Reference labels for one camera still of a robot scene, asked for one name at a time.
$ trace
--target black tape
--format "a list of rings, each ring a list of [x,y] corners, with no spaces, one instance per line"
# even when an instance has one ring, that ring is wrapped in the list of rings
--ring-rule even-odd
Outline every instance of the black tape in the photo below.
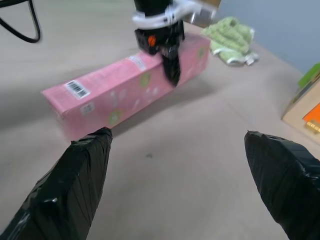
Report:
[[[0,239],[85,240],[102,196],[111,142],[108,128],[73,141]]]
[[[249,131],[244,142],[253,179],[273,219],[291,240],[320,239],[318,159],[300,144],[256,131]]]

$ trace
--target cardboard box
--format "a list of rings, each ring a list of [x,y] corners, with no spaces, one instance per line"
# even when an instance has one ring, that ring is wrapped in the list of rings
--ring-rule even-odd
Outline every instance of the cardboard box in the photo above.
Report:
[[[206,68],[209,48],[209,39],[186,34],[179,48],[179,85]],[[67,137],[75,140],[118,125],[173,89],[164,74],[161,56],[139,52],[42,94],[57,113]]]
[[[320,63],[299,81],[298,94],[282,119],[320,144]]]

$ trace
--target pink cardboard box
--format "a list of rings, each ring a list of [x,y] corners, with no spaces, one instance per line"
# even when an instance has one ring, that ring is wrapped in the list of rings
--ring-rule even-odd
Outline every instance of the pink cardboard box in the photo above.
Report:
[[[186,34],[180,46],[178,85],[206,68],[209,47],[207,38]],[[76,140],[102,127],[118,125],[173,89],[165,77],[161,56],[140,52],[42,94],[57,113],[67,137]]]

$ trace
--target blue wall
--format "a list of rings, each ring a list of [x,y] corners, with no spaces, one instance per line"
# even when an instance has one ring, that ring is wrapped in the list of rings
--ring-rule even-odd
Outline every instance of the blue wall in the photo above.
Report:
[[[218,17],[252,26],[255,40],[301,72],[320,62],[320,0],[222,0]]]

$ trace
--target barcode label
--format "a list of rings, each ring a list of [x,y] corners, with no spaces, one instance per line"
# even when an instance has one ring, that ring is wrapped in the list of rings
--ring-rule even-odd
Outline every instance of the barcode label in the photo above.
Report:
[[[138,57],[138,56],[130,56],[128,59],[129,59],[130,61],[132,61],[133,63],[135,63],[135,65],[136,65],[141,71],[146,70],[146,65],[144,64],[144,62],[141,60],[140,57]]]
[[[65,84],[66,89],[68,89],[73,95],[75,95],[78,99],[83,99],[88,96],[90,92],[85,89],[79,82],[73,80]]]

